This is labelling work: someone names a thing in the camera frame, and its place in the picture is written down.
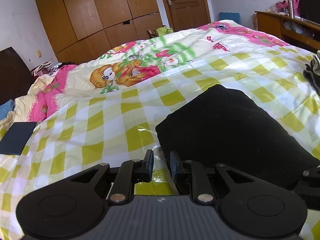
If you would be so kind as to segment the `black pants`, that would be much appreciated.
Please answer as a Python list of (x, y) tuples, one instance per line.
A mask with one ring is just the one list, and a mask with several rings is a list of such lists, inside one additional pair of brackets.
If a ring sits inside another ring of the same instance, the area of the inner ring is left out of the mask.
[(166, 158), (176, 152), (206, 168), (226, 164), (287, 190), (319, 165), (253, 100), (221, 85), (169, 114), (155, 130)]

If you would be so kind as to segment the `checkered cartoon bed quilt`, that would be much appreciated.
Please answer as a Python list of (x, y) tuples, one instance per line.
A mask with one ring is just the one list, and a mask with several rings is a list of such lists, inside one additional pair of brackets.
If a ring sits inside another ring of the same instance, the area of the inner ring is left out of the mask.
[(34, 121), (18, 156), (1, 155), (1, 239), (19, 239), (15, 210), (30, 191), (98, 163), (157, 148), (155, 127), (216, 84), (238, 89), (319, 157), (319, 96), (303, 77), (312, 53), (230, 20), (127, 42), (39, 77), (1, 121)]

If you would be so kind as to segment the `grey black glove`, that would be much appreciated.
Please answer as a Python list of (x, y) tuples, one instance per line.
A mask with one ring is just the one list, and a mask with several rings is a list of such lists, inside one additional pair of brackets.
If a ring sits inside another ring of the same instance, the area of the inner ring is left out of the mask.
[(310, 83), (311, 87), (320, 95), (320, 51), (313, 55), (309, 64), (306, 64), (306, 69), (303, 70), (304, 78)]

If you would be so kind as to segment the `dark blue flat book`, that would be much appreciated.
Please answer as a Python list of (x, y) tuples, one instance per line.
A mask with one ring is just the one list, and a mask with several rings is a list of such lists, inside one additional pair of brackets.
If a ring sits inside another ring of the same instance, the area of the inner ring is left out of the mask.
[(0, 142), (0, 154), (21, 155), (37, 122), (15, 122)]

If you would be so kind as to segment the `blue pillow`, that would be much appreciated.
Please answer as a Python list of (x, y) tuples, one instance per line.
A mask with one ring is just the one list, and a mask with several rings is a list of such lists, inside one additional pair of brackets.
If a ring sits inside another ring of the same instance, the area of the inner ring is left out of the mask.
[(15, 107), (15, 103), (12, 99), (0, 106), (0, 120), (3, 120), (7, 117), (8, 113), (12, 111)]

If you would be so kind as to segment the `dark wooden headboard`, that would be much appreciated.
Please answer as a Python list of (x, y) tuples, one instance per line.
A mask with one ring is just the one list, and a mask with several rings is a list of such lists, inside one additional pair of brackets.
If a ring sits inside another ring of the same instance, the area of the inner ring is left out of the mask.
[(0, 52), (0, 104), (27, 95), (35, 77), (16, 51), (9, 47)]

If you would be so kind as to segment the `wooden desk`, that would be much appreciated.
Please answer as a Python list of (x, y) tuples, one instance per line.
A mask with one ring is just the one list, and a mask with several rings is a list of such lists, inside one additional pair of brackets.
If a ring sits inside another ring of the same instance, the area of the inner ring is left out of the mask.
[(256, 11), (257, 29), (311, 52), (319, 50), (319, 24), (271, 12)]

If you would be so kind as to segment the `green cloth on chair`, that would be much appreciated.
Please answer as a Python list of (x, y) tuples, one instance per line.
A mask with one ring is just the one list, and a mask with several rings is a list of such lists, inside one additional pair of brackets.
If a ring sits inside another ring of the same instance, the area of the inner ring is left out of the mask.
[(173, 29), (172, 28), (167, 28), (166, 25), (156, 29), (156, 33), (157, 33), (157, 35), (159, 37), (162, 37), (162, 36), (167, 35), (167, 34), (171, 34), (173, 32), (174, 32)]

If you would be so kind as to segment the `wooden wardrobe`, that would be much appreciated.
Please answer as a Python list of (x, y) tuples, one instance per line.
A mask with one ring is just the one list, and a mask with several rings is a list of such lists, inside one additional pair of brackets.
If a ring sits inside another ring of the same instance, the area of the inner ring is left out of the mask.
[(121, 44), (150, 38), (163, 22), (156, 0), (35, 0), (60, 62), (97, 59)]

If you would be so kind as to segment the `wooden door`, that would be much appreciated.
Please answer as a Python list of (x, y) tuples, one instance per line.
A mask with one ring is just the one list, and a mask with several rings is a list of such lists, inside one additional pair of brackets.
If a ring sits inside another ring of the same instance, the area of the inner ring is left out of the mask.
[(210, 23), (207, 0), (164, 0), (164, 5), (174, 31)]

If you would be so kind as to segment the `steel thermos bottle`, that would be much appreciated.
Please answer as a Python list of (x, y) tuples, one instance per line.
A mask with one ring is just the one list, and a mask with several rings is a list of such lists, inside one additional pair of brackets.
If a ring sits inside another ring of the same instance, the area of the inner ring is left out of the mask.
[(294, 11), (294, 7), (293, 7), (293, 1), (292, 0), (288, 0), (288, 11), (289, 11), (289, 17), (291, 19), (295, 18), (295, 11)]

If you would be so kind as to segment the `black monitor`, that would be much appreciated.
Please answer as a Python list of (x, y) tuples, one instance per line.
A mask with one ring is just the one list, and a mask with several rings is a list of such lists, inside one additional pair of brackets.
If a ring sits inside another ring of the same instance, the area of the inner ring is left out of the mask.
[(300, 17), (320, 24), (320, 0), (299, 0)]

